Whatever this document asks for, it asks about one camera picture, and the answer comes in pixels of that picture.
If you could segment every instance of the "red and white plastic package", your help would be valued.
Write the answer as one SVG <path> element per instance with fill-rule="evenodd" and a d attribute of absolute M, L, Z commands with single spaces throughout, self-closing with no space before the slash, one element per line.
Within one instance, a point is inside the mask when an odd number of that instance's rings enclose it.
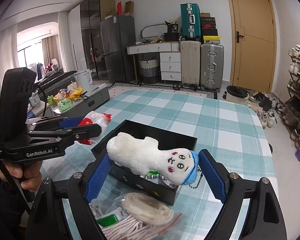
<path fill-rule="evenodd" d="M 86 117 L 81 120 L 78 126 L 96 123 L 101 127 L 101 134 L 98 137 L 78 140 L 78 142 L 86 145 L 96 144 L 105 133 L 107 126 L 111 121 L 111 118 L 111 114 L 98 113 L 96 111 L 91 111 L 90 113 L 88 113 Z"/>

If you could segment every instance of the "teal and white tablecloth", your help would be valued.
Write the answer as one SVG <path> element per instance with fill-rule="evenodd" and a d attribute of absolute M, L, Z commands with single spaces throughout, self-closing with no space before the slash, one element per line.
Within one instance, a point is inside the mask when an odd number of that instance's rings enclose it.
<path fill-rule="evenodd" d="M 97 111 L 113 115 L 106 134 L 128 119 L 197 137 L 196 152 L 208 149 L 217 162 L 244 179 L 259 181 L 261 177 L 268 177 L 278 196 L 268 141 L 257 115 L 246 106 L 173 92 L 129 90 Z M 44 161 L 43 172 L 47 172 L 46 176 L 54 181 L 68 179 L 95 160 L 90 151 L 92 147 L 75 143 L 67 148 L 64 157 Z M 108 176 L 93 202 L 107 213 L 118 207 L 114 199 L 129 191 L 129 187 Z M 248 204 L 249 200 L 243 202 L 232 239 L 239 238 Z M 67 201 L 64 205 L 74 239 L 80 239 Z M 221 202 L 214 198 L 204 177 L 197 189 L 183 186 L 171 207 L 175 212 L 183 213 L 183 219 L 159 239 L 204 239 L 221 207 Z"/>

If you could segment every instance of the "screw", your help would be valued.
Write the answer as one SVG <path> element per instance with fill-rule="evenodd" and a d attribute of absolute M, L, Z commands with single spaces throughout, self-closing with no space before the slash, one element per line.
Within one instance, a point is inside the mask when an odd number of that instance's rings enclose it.
<path fill-rule="evenodd" d="M 264 184 L 268 184 L 270 181 L 269 181 L 268 178 L 262 178 L 262 182 L 263 182 Z"/>
<path fill-rule="evenodd" d="M 237 179 L 237 178 L 239 178 L 239 175 L 235 172 L 231 172 L 230 177 L 233 178 L 233 179 Z"/>
<path fill-rule="evenodd" d="M 75 179 L 80 179 L 82 177 L 82 173 L 81 172 L 76 172 L 75 174 L 73 174 L 73 177 Z"/>
<path fill-rule="evenodd" d="M 50 182 L 50 178 L 46 178 L 43 183 L 44 184 L 49 184 L 49 182 Z"/>

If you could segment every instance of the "white cord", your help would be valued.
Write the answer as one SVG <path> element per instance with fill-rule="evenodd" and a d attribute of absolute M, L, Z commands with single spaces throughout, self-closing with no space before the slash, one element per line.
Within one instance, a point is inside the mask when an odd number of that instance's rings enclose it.
<path fill-rule="evenodd" d="M 173 211 L 160 201 L 140 193 L 128 193 L 122 207 L 148 225 L 161 226 L 173 218 Z"/>

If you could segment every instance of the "stack of boxes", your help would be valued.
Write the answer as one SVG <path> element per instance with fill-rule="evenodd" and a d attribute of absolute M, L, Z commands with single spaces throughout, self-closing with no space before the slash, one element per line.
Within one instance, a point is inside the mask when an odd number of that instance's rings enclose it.
<path fill-rule="evenodd" d="M 203 43 L 220 44 L 220 36 L 216 29 L 216 18 L 209 13 L 201 13 L 201 33 Z"/>

